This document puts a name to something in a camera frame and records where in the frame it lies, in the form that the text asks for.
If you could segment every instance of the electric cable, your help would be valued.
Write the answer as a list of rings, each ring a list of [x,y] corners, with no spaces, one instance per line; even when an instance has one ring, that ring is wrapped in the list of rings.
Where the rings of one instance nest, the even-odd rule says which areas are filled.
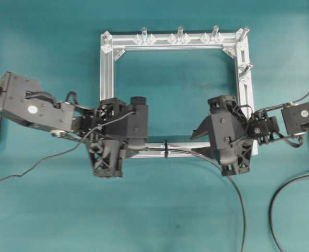
[[[271,202],[270,202],[270,206],[269,206],[269,226],[270,226],[270,230],[272,233],[272,237],[275,241],[276,246],[278,247],[279,251],[284,252],[284,250],[281,248],[280,243],[275,235],[274,232],[274,228],[273,228],[273,219],[272,219],[272,210],[273,210],[273,205],[274,205],[274,201],[276,199],[276,197],[278,196],[278,194],[285,189],[287,186],[289,186],[290,184],[293,184],[294,182],[300,181],[300,180],[304,180],[304,179],[309,179],[309,175],[305,175],[305,176],[301,176],[301,177],[297,177],[295,179],[292,179],[288,182],[286,182],[285,184],[283,184],[282,186],[280,186],[275,193],[272,196]]]
[[[309,92],[307,94],[305,94],[303,97],[295,100],[295,101],[292,101],[292,103],[297,103],[299,101],[302,101],[303,99],[305,99],[307,96],[309,96]],[[286,105],[285,104],[279,104],[279,105],[275,105],[275,106],[270,106],[270,107],[266,107],[266,108],[263,108],[263,109],[259,109],[256,111],[257,112],[265,112],[265,111],[272,111],[272,110],[276,110],[276,109],[281,109],[283,108],[284,106]]]
[[[163,149],[163,148],[145,148],[145,150],[147,151],[165,151],[166,149]],[[168,151],[172,151],[172,152],[179,152],[179,153],[184,153],[184,154],[190,154],[190,155],[193,155],[193,156],[196,156],[200,159],[203,159],[209,163],[211,163],[212,165],[214,165],[217,169],[219,169],[220,171],[222,171],[222,167],[216,163],[216,161],[202,155],[202,154],[199,154],[197,152],[194,152],[194,151],[187,151],[187,150],[181,150],[181,149],[167,149]],[[243,238],[242,238],[242,246],[241,246],[241,252],[244,252],[245,251],[245,240],[246,240],[246,229],[247,229],[247,217],[246,217],[246,208],[245,208],[245,203],[244,203],[244,199],[243,199],[243,196],[238,188],[238,185],[235,183],[235,181],[232,179],[232,177],[230,176],[227,176],[227,179],[231,182],[231,184],[234,186],[237,194],[238,194],[238,197],[239,197],[239,200],[240,200],[240,204],[242,206],[242,215],[243,215]]]
[[[303,97],[301,97],[300,99],[297,99],[295,101],[292,101],[293,103],[296,103],[296,102],[299,102],[299,101],[302,101],[303,99],[305,99],[307,96],[309,96],[309,92],[307,94],[305,94]]]
[[[56,158],[56,157],[58,157],[58,156],[62,156],[62,155],[64,155],[64,154],[67,154],[67,153],[69,153],[69,152],[72,152],[72,151],[76,150],[76,149],[78,148],[78,146],[80,146],[80,144],[86,139],[86,137],[89,136],[94,130],[96,130],[96,129],[98,129],[98,128],[101,128],[101,127],[103,127],[103,126],[106,126],[106,125],[108,125],[108,124],[110,124],[110,123],[114,123],[114,122],[120,121],[120,120],[124,119],[125,117],[128,117],[129,115],[131,115],[131,114],[133,114],[133,113],[134,113],[134,111],[128,112],[128,113],[126,113],[125,115],[123,115],[123,116],[121,116],[121,117],[119,117],[119,118],[116,118],[116,119],[114,119],[114,120],[111,120],[111,121],[109,121],[109,122],[106,122],[106,123],[104,123],[104,124],[101,124],[101,125],[96,126],[95,128],[93,128],[93,129],[91,129],[90,131],[88,131],[88,132],[84,135],[84,137],[82,137],[82,139],[81,139],[73,148],[68,149],[68,150],[66,150],[66,151],[62,151],[62,152],[60,152],[60,153],[57,153],[57,154],[54,154],[54,155],[51,155],[51,156],[47,156],[47,157],[45,157],[45,158],[43,158],[43,159],[40,159],[40,160],[39,160],[38,162],[36,162],[31,168],[29,168],[28,170],[24,171],[22,174],[13,174],[13,175],[10,175],[10,176],[6,176],[6,177],[3,177],[3,178],[0,178],[0,182],[1,182],[1,181],[4,181],[4,180],[7,180],[7,179],[9,179],[9,178],[11,178],[11,177],[22,177],[22,176],[24,176],[25,174],[27,174],[28,172],[30,172],[31,170],[33,170],[35,167],[37,167],[40,163],[42,163],[42,162],[44,162],[44,161],[46,161],[46,160],[50,160],[50,159]]]
[[[34,92],[34,93],[26,94],[26,99],[32,99],[32,98],[47,99],[48,101],[51,101],[51,103],[53,104],[55,108],[59,107],[59,104],[57,103],[55,96],[53,96],[52,94],[48,92]]]
[[[79,105],[79,100],[77,99],[77,93],[76,93],[76,92],[70,91],[70,92],[67,94],[67,96],[66,96],[66,102],[69,102],[70,97],[73,98],[74,103],[75,103],[76,105]]]

